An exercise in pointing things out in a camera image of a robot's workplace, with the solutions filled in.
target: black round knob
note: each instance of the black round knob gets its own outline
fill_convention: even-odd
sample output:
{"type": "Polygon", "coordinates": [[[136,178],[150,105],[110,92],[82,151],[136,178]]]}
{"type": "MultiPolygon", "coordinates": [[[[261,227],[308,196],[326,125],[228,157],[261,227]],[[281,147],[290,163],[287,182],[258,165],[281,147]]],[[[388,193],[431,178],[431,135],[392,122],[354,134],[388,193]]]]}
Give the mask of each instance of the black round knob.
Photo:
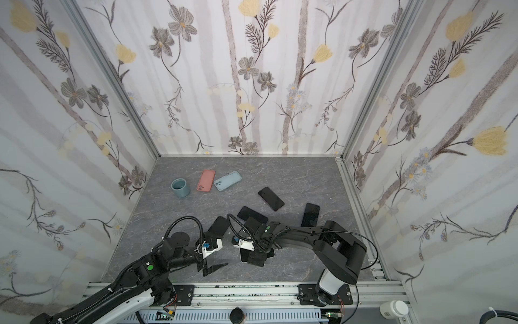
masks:
{"type": "Polygon", "coordinates": [[[239,307],[234,308],[230,312],[230,322],[232,322],[232,324],[240,324],[240,323],[243,323],[243,321],[244,321],[243,311],[239,307]]]}

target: cup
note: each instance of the cup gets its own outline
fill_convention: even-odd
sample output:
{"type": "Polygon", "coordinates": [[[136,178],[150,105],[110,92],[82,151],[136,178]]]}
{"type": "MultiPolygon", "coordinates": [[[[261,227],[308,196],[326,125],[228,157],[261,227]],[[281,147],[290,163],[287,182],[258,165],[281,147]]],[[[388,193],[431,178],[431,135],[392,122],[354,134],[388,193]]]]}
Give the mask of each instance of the cup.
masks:
{"type": "Polygon", "coordinates": [[[189,186],[187,185],[187,181],[182,178],[171,182],[171,189],[178,198],[183,198],[191,192],[189,186]]]}

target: robotic arm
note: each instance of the robotic arm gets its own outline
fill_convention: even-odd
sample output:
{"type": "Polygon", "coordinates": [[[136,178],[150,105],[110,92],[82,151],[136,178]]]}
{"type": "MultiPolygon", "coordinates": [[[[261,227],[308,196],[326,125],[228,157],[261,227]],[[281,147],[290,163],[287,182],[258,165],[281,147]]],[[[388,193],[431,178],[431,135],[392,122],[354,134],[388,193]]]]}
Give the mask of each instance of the robotic arm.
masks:
{"type": "Polygon", "coordinates": [[[115,280],[95,295],[79,304],[49,316],[42,313],[31,324],[112,324],[152,304],[162,305],[176,295],[168,279],[170,271],[196,263],[197,270],[207,276],[226,266],[227,263],[207,267],[206,257],[220,250],[222,238],[230,226],[235,236],[232,244],[251,251],[248,263],[264,266],[264,261],[273,254],[272,248],[295,247],[312,250],[326,266],[316,286],[316,306],[330,303],[344,283],[355,284],[358,280],[367,248],[334,221],[319,227],[288,227],[280,222],[263,224],[250,217],[240,224],[247,237],[241,236],[227,218],[218,217],[207,232],[192,216],[177,219],[167,229],[162,241],[150,253],[126,266],[115,280]],[[200,230],[195,247],[189,246],[189,236],[172,228],[180,221],[194,220],[200,230]]]}

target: floral wallpaper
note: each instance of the floral wallpaper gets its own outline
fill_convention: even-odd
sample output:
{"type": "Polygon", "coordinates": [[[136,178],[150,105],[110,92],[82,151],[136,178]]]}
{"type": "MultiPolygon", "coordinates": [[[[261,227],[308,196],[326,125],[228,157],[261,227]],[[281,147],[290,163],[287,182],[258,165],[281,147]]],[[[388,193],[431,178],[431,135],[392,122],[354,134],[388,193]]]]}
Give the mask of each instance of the floral wallpaper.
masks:
{"type": "Polygon", "coordinates": [[[400,0],[79,0],[161,154],[341,154],[400,0]]]}
{"type": "Polygon", "coordinates": [[[425,1],[346,158],[420,323],[516,310],[517,17],[425,1]]]}
{"type": "Polygon", "coordinates": [[[27,323],[100,280],[154,158],[59,2],[0,8],[0,318],[27,323]]]}

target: table surface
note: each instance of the table surface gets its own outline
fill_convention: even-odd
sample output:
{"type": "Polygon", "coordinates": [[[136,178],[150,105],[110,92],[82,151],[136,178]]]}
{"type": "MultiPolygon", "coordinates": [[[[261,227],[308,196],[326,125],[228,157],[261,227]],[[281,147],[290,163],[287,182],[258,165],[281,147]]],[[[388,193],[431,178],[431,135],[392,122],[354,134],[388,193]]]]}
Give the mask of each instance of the table surface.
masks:
{"type": "MultiPolygon", "coordinates": [[[[206,231],[217,216],[234,214],[243,206],[265,215],[270,221],[300,226],[306,203],[320,206],[318,225],[334,220],[346,230],[358,232],[349,199],[334,158],[265,158],[265,157],[162,157],[156,162],[133,216],[121,237],[103,282],[114,277],[129,263],[147,254],[160,241],[165,230],[179,217],[197,217],[206,231]],[[218,179],[234,170],[242,180],[218,191],[196,190],[204,169],[215,170],[218,179]],[[191,193],[176,197],[171,182],[184,178],[191,193]],[[257,194],[269,187],[285,205],[273,211],[257,194]]],[[[178,223],[175,231],[191,237],[191,244],[199,232],[193,221],[178,223]]],[[[266,260],[264,267],[241,263],[239,249],[231,245],[230,229],[223,238],[223,249],[207,258],[208,265],[228,263],[211,275],[203,277],[192,264],[171,273],[173,282],[199,281],[317,281],[323,263],[311,251],[295,248],[275,250],[275,257],[266,260]]],[[[363,270],[360,281],[373,280],[370,270],[363,270]]]]}

